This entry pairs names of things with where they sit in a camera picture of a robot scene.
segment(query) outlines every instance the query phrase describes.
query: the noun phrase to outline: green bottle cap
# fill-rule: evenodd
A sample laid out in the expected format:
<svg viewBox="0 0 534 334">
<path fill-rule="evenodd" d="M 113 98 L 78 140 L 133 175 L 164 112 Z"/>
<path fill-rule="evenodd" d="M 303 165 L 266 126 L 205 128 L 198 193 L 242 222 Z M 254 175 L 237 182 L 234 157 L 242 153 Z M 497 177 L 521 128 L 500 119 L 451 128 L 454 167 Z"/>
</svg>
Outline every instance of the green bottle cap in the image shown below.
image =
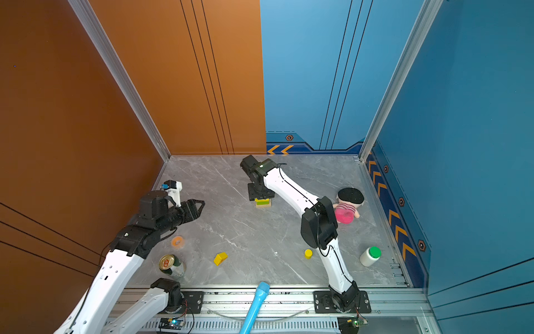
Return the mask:
<svg viewBox="0 0 534 334">
<path fill-rule="evenodd" d="M 371 247 L 369 248 L 369 255 L 373 259 L 378 259 L 382 255 L 382 251 L 378 247 Z"/>
</svg>

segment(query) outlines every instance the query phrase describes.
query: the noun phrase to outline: orange wall panel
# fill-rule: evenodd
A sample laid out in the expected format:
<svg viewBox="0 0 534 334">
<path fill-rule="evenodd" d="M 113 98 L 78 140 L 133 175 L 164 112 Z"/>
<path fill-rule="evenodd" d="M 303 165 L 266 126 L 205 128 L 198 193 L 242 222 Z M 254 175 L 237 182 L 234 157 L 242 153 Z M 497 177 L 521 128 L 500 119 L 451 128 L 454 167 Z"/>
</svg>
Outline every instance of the orange wall panel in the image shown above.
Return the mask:
<svg viewBox="0 0 534 334">
<path fill-rule="evenodd" d="M 50 333 L 163 162 L 67 1 L 2 2 L 0 39 L 0 332 Z"/>
<path fill-rule="evenodd" d="M 172 154 L 265 152 L 259 1 L 90 3 Z"/>
</svg>

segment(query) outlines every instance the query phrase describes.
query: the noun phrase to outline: white plastic bottle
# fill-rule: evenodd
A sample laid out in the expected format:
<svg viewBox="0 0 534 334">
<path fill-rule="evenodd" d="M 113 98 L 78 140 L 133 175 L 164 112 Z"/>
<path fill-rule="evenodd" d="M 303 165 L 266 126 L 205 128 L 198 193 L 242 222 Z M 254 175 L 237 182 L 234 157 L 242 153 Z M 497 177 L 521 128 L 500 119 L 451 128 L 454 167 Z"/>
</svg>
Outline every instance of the white plastic bottle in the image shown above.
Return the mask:
<svg viewBox="0 0 534 334">
<path fill-rule="evenodd" d="M 373 263 L 377 262 L 382 251 L 378 247 L 369 247 L 365 252 L 360 256 L 360 262 L 365 267 L 371 266 Z"/>
</svg>

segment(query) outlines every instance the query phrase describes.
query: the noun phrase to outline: orange chevron stripe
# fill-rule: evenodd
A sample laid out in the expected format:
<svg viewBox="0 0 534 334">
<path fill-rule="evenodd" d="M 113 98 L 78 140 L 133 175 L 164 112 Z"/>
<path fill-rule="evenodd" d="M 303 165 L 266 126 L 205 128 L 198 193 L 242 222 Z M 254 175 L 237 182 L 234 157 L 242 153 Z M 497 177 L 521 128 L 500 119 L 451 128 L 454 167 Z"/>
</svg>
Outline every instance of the orange chevron stripe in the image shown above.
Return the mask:
<svg viewBox="0 0 534 334">
<path fill-rule="evenodd" d="M 376 161 L 369 161 L 369 174 L 371 173 L 371 165 L 376 166 Z"/>
<path fill-rule="evenodd" d="M 406 230 L 400 228 L 398 225 L 395 226 L 395 240 L 397 240 L 397 242 L 399 241 L 399 232 L 404 234 L 405 236 L 408 236 L 408 233 L 406 233 Z"/>
<path fill-rule="evenodd" d="M 402 259 L 404 260 L 404 262 L 406 262 L 406 251 L 409 251 L 410 253 L 413 254 L 413 256 L 417 257 L 417 255 L 415 254 L 415 251 L 410 246 L 403 243 L 402 244 Z"/>
<path fill-rule="evenodd" d="M 282 150 L 282 153 L 285 154 L 285 155 L 288 155 L 289 153 L 287 153 L 287 150 L 289 150 L 290 148 L 292 148 L 294 145 L 290 145 L 288 147 L 286 147 L 285 149 Z"/>
<path fill-rule="evenodd" d="M 267 152 L 270 153 L 273 156 L 275 154 L 273 151 L 276 150 L 279 146 L 280 145 L 275 145 L 270 150 L 268 150 Z"/>
<path fill-rule="evenodd" d="M 390 225 L 390 226 L 391 226 L 391 217 L 392 217 L 392 216 L 395 216 L 395 217 L 401 219 L 401 217 L 399 217 L 399 214 L 398 214 L 398 213 L 396 213 L 396 212 L 393 211 L 393 210 L 390 210 L 390 211 L 389 211 L 389 225 Z"/>
<path fill-rule="evenodd" d="M 380 188 L 387 189 L 388 187 L 386 187 L 385 184 L 379 182 L 378 183 L 378 197 L 380 197 Z"/>
<path fill-rule="evenodd" d="M 373 184 L 376 184 L 377 176 L 382 176 L 382 174 L 380 174 L 380 172 L 373 172 Z"/>
</svg>

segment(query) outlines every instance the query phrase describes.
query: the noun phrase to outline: orange tape roll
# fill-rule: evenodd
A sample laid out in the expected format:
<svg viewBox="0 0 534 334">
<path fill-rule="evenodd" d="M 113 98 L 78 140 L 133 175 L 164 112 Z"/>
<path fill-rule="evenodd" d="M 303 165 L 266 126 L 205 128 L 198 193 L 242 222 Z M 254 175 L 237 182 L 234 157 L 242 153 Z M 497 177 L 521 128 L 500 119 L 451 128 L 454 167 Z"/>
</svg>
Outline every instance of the orange tape roll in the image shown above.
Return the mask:
<svg viewBox="0 0 534 334">
<path fill-rule="evenodd" d="M 184 246 L 184 238 L 182 238 L 182 236 L 177 236 L 177 237 L 174 237 L 172 238 L 170 244 L 176 248 L 176 249 L 180 249 Z"/>
</svg>

